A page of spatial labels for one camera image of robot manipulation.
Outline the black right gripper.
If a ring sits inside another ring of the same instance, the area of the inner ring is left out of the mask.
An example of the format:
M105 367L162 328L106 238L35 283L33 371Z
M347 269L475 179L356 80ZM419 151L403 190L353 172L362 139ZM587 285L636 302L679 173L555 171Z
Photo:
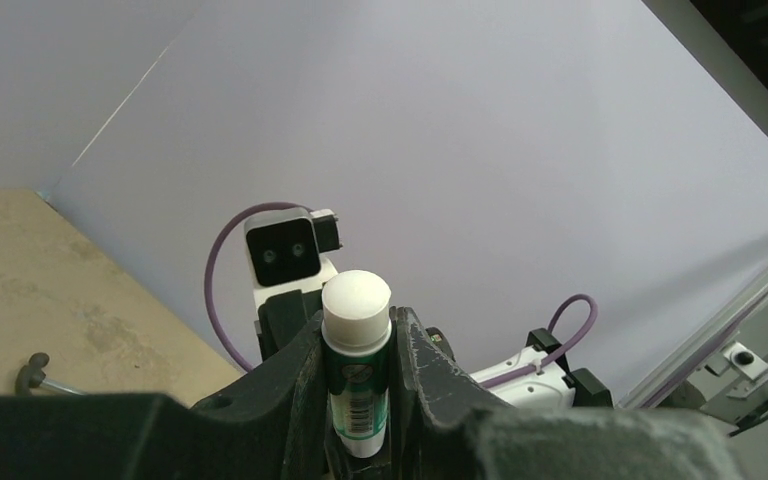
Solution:
M263 361L287 346L322 309L322 290L292 290L269 297L257 308L256 334Z

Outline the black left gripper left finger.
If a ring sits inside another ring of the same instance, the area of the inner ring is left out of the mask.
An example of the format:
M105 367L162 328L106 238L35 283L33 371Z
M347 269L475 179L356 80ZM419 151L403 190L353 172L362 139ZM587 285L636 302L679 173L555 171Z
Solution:
M199 479L319 479L327 389L322 313L252 372L199 400L210 420Z

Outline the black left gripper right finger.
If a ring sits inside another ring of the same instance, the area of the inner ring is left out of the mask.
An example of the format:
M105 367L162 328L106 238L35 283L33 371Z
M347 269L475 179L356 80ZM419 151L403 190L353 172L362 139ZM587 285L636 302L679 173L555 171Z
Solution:
M509 405L437 347L410 307L392 307L390 462L394 479L483 479L477 431Z

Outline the green and white marker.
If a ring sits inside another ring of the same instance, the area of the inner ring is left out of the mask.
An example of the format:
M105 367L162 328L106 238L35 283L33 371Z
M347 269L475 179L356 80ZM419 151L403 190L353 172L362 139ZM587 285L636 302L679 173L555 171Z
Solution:
M355 357L330 348L322 334L333 429L356 458L375 456L386 437L391 335L380 350Z

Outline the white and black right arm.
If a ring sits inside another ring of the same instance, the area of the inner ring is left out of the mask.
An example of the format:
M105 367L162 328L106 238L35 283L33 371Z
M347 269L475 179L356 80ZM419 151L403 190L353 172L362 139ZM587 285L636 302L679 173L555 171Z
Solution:
M354 297L322 291L291 291L263 305L261 325L272 329L300 320L313 308L320 322L326 385L334 420L372 416L381 419L408 392L458 405L481 402L516 408L610 407L610 391L585 368L571 370L565 354L592 327L598 308L590 307L585 324L567 342L552 328L529 333L525 346L508 360L474 374L456 364L447 340L423 325L409 307L393 308L387 294L375 290Z

